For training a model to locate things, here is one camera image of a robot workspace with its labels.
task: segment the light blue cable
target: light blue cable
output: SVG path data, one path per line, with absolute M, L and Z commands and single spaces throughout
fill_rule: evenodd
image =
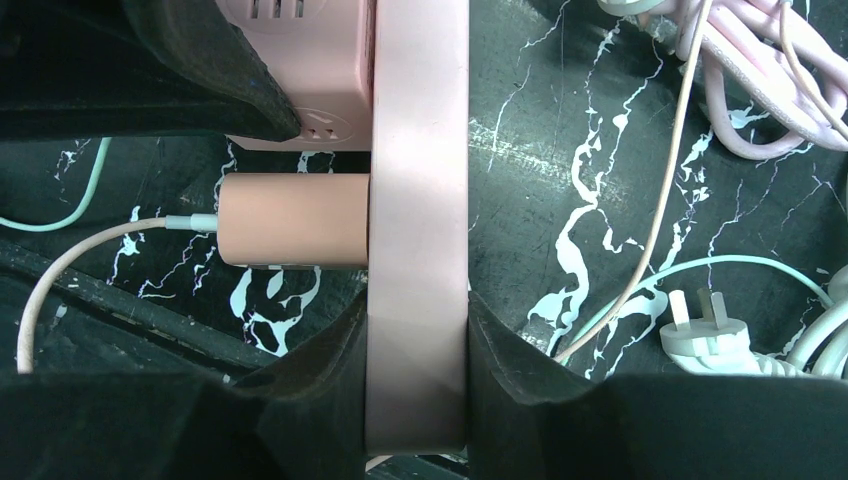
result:
M 58 222 L 47 225 L 29 225 L 26 223 L 13 222 L 7 218 L 0 217 L 0 225 L 4 227 L 14 228 L 15 230 L 23 230 L 25 232 L 52 232 L 67 227 L 76 222 L 88 209 L 94 191 L 97 190 L 97 182 L 100 181 L 100 172 L 103 170 L 103 164 L 106 163 L 106 154 L 109 153 L 109 145 L 112 143 L 112 137 L 103 137 L 100 140 L 100 148 L 97 150 L 97 158 L 94 160 L 94 166 L 91 168 L 91 177 L 88 179 L 88 186 L 85 187 L 85 193 L 77 205 L 76 210 Z
M 703 267 L 704 265 L 712 265 L 715 263 L 728 262 L 755 263 L 758 265 L 766 265 L 768 267 L 776 268 L 777 270 L 780 270 L 781 272 L 791 276 L 792 278 L 806 285 L 807 288 L 812 290 L 813 293 L 815 293 L 819 297 L 819 299 L 821 299 L 822 305 L 824 305 L 825 308 L 830 308 L 831 306 L 833 306 L 833 300 L 827 295 L 827 293 L 816 282 L 810 280 L 803 273 L 799 272 L 798 270 L 795 270 L 789 265 L 778 262 L 777 260 L 772 260 L 770 258 L 765 257 L 754 257 L 750 255 L 719 255 L 717 257 L 701 258 L 699 260 L 692 260 L 690 262 L 684 262 L 679 265 L 674 265 L 661 272 L 657 272 L 654 275 L 651 275 L 650 277 L 639 282 L 639 284 L 636 285 L 636 288 L 633 289 L 633 293 L 635 294 L 639 290 L 650 287 L 656 284 L 658 281 L 662 280 L 663 278 L 668 277 L 669 275 L 675 274 L 677 272 L 682 272 L 683 270 L 690 270 L 692 268 Z M 594 327 L 595 324 L 600 322 L 601 318 L 603 318 L 603 316 L 609 311 L 609 309 L 612 308 L 612 305 L 615 303 L 616 300 L 618 300 L 618 297 L 614 298 L 611 302 L 606 304 L 604 308 L 602 308 L 598 313 L 596 313 L 595 316 L 590 318 L 589 321 L 586 322 L 586 324 L 583 325 L 580 330 L 577 331 L 577 334 L 574 336 L 574 339 L 576 340 L 582 337 L 586 334 L 586 332 L 588 332 L 592 327 Z M 565 365 L 566 363 L 568 363 L 568 357 L 566 357 L 562 361 L 563 365 Z

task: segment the charging cable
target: charging cable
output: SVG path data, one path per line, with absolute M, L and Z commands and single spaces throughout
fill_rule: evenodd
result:
M 58 222 L 47 225 L 30 225 L 27 223 L 13 222 L 7 218 L 0 217 L 0 225 L 15 230 L 24 232 L 52 232 L 71 225 L 79 220 L 82 214 L 88 209 L 91 199 L 94 197 L 94 191 L 97 190 L 97 184 L 100 181 L 100 172 L 103 171 L 103 164 L 106 163 L 106 155 L 109 153 L 109 146 L 112 144 L 112 137 L 104 137 L 100 140 L 100 148 L 97 150 L 97 158 L 94 159 L 94 166 L 91 167 L 91 176 L 88 178 L 88 185 L 85 187 L 85 193 L 80 200 L 79 205 L 74 211 Z
M 649 288 L 651 286 L 654 286 L 660 280 L 674 275 L 675 273 L 691 270 L 693 268 L 704 267 L 707 265 L 718 265 L 721 263 L 747 263 L 774 268 L 780 272 L 789 275 L 795 280 L 798 280 L 805 287 L 809 288 L 810 291 L 812 291 L 819 298 L 819 301 L 825 308 L 830 308 L 834 304 L 834 300 L 830 297 L 830 295 L 828 295 L 827 292 L 825 292 L 820 286 L 818 286 L 816 282 L 814 282 L 812 279 L 805 276 L 798 270 L 795 270 L 794 268 L 784 263 L 778 262 L 777 260 L 772 260 L 770 258 L 765 257 L 755 257 L 751 255 L 716 255 L 715 257 L 700 258 L 698 260 L 690 260 L 688 262 L 680 263 L 678 265 L 672 265 L 671 267 L 665 270 L 660 270 L 654 275 L 645 278 L 644 280 L 639 282 L 638 285 L 636 285 L 636 288 L 633 289 L 633 291 L 636 292 L 643 288 Z M 834 280 L 831 282 L 831 286 L 838 292 L 844 291 L 844 296 L 848 298 L 848 267 L 843 270 L 844 272 L 840 270 L 840 273 L 834 275 Z M 836 288 L 835 285 L 839 285 L 844 288 Z M 607 312 L 609 312 L 609 310 L 613 307 L 614 303 L 616 303 L 617 300 L 618 299 L 609 302 L 604 306 L 604 308 L 599 310 L 598 313 L 593 315 L 592 318 L 590 318 L 589 321 L 586 322 L 586 324 L 580 327 L 580 329 L 577 331 L 577 334 L 575 334 L 575 337 L 582 338 L 586 336 L 586 334 L 601 321 L 601 319 L 607 314 Z M 565 365 L 568 362 L 568 359 L 568 356 L 564 356 L 562 359 L 557 358 L 557 361 Z
M 113 238 L 120 237 L 132 232 L 149 230 L 152 228 L 167 228 L 171 230 L 195 230 L 198 232 L 215 232 L 218 229 L 218 217 L 216 215 L 195 214 L 190 217 L 179 217 L 169 215 L 165 218 L 149 218 L 137 222 L 129 222 L 117 227 L 112 227 L 100 233 L 96 233 L 85 240 L 74 245 L 67 252 L 57 258 L 44 272 L 24 307 L 21 317 L 21 326 L 18 331 L 17 366 L 18 373 L 32 373 L 33 350 L 35 343 L 35 324 L 38 314 L 44 305 L 44 299 L 53 283 L 62 275 L 65 269 L 80 257 L 83 253 L 101 245 Z
M 698 375 L 815 376 L 848 379 L 848 267 L 820 292 L 827 310 L 795 342 L 786 361 L 751 352 L 747 324 L 730 318 L 721 293 L 700 290 L 704 318 L 690 320 L 680 290 L 669 293 L 674 323 L 660 329 L 665 353 L 683 370 Z M 822 345 L 809 373 L 807 363 Z
M 674 114 L 674 128 L 671 133 L 671 145 L 668 151 L 668 160 L 666 161 L 665 174 L 663 175 L 662 186 L 660 187 L 660 195 L 657 198 L 657 207 L 654 213 L 654 218 L 651 222 L 651 230 L 648 233 L 648 239 L 645 241 L 645 248 L 642 256 L 639 258 L 639 263 L 630 280 L 624 287 L 624 291 L 615 300 L 612 306 L 604 313 L 603 317 L 598 320 L 598 323 L 592 325 L 589 331 L 583 335 L 578 335 L 573 343 L 560 352 L 554 359 L 557 362 L 564 362 L 571 354 L 576 352 L 580 347 L 587 344 L 592 338 L 596 337 L 610 322 L 618 318 L 618 312 L 621 307 L 627 302 L 630 294 L 633 293 L 637 284 L 645 275 L 648 269 L 648 264 L 651 261 L 651 255 L 654 253 L 654 247 L 657 243 L 657 238 L 662 227 L 662 219 L 665 215 L 665 209 L 668 205 L 668 197 L 671 192 L 672 183 L 674 182 L 674 172 L 677 169 L 677 157 L 680 154 L 680 141 L 683 137 L 683 121 L 686 117 L 686 111 L 689 107 L 689 94 L 692 92 L 692 83 L 695 79 L 695 66 L 698 63 L 698 53 L 701 49 L 701 40 L 703 39 L 703 29 L 707 24 L 707 16 L 713 0 L 703 0 L 700 16 L 696 22 L 695 31 L 692 36 L 692 45 L 689 48 L 689 57 L 686 62 L 686 72 L 683 75 L 683 85 L 680 87 L 680 95 L 677 99 L 677 110 Z
M 680 58 L 689 54 L 701 1 L 598 0 L 616 15 L 671 18 L 678 26 Z M 791 5 L 791 0 L 717 0 L 709 12 L 703 73 L 710 122 L 722 144 L 742 158 L 784 156 L 805 141 L 848 151 L 848 127 L 841 120 L 848 106 L 848 62 Z M 760 38 L 781 44 L 783 51 Z M 822 89 L 801 65 L 799 54 L 821 73 Z M 739 135 L 727 108 L 725 72 L 789 130 L 783 138 L 756 145 Z

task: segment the tangled cables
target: tangled cables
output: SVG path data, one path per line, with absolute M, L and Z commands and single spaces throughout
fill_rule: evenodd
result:
M 665 15 L 677 23 L 676 53 L 681 59 L 689 56 L 701 1 L 666 0 L 646 12 Z M 845 124 L 839 120 L 848 108 L 848 62 L 789 8 L 790 4 L 786 0 L 715 0 L 710 9 L 702 44 L 710 122 L 719 140 L 742 158 L 779 157 L 805 141 L 830 150 L 848 151 L 848 138 L 840 133 L 846 132 L 840 128 Z M 783 37 L 781 21 L 786 23 Z M 787 41 L 789 32 L 791 42 Z M 772 45 L 784 45 L 786 53 Z M 821 73 L 823 89 L 800 65 L 795 50 Z M 725 72 L 789 132 L 777 141 L 760 145 L 742 138 L 728 114 Z M 815 97 L 823 97 L 824 101 L 816 102 Z M 830 111 L 823 113 L 822 107 L 829 107 Z

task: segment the power adapter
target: power adapter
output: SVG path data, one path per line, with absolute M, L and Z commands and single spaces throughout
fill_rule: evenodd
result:
M 248 150 L 369 151 L 375 0 L 217 0 L 300 117 L 286 142 L 230 137 Z

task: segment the pink power strip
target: pink power strip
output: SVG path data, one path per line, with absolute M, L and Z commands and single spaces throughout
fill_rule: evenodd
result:
M 247 150 L 370 151 L 375 0 L 217 0 L 294 104 L 297 138 Z

